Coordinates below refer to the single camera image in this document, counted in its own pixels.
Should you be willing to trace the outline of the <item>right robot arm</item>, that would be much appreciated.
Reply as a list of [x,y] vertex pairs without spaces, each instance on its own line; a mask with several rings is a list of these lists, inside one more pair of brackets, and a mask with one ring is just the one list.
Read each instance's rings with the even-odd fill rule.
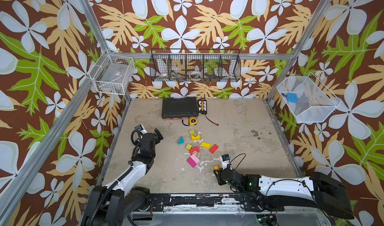
[[229,185],[242,196],[248,212],[284,211],[286,207],[317,208],[325,215],[352,220],[355,216],[347,188],[319,172],[299,179],[242,175],[231,168],[215,169],[218,184]]

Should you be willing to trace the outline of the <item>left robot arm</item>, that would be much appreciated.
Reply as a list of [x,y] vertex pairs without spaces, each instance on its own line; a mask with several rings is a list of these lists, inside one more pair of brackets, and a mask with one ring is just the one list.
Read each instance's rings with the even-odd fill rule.
[[158,129],[148,133],[142,125],[135,127],[131,133],[135,147],[129,167],[114,181],[91,191],[81,226],[121,226],[130,213],[150,206],[150,190],[135,184],[151,169],[155,146],[162,139]]

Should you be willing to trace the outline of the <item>red rectangular block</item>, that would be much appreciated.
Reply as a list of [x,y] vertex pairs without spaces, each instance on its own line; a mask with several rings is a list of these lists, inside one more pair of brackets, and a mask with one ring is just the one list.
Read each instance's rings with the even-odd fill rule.
[[218,150],[218,148],[219,148],[219,146],[214,144],[213,146],[211,146],[209,151],[210,151],[210,153],[214,154]]

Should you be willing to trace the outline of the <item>light pink block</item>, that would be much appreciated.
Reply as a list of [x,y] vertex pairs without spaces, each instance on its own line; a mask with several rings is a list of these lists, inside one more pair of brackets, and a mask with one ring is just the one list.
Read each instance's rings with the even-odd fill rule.
[[200,159],[195,155],[195,154],[192,154],[191,155],[191,158],[193,159],[193,161],[198,164],[200,162]]

